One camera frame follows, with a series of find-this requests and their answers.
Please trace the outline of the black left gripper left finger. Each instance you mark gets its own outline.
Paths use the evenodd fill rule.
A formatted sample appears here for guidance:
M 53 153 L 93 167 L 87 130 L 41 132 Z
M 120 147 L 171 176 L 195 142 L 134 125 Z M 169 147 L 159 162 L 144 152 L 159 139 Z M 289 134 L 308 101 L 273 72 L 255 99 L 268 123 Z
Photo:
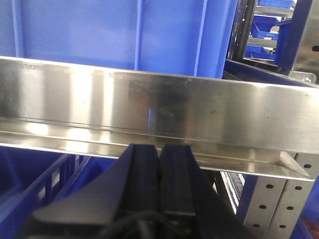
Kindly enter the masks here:
M 77 192 L 32 213 L 48 224 L 110 224 L 129 195 L 130 210 L 158 206 L 158 153 L 154 145 L 130 144 L 105 172 Z

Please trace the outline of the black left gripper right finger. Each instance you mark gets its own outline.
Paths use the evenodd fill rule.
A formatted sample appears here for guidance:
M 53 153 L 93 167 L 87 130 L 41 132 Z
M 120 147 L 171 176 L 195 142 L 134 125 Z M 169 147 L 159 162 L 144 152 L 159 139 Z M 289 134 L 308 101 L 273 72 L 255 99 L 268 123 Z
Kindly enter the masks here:
M 165 145 L 159 156 L 160 211 L 185 239 L 250 239 L 230 208 L 214 191 L 190 146 Z

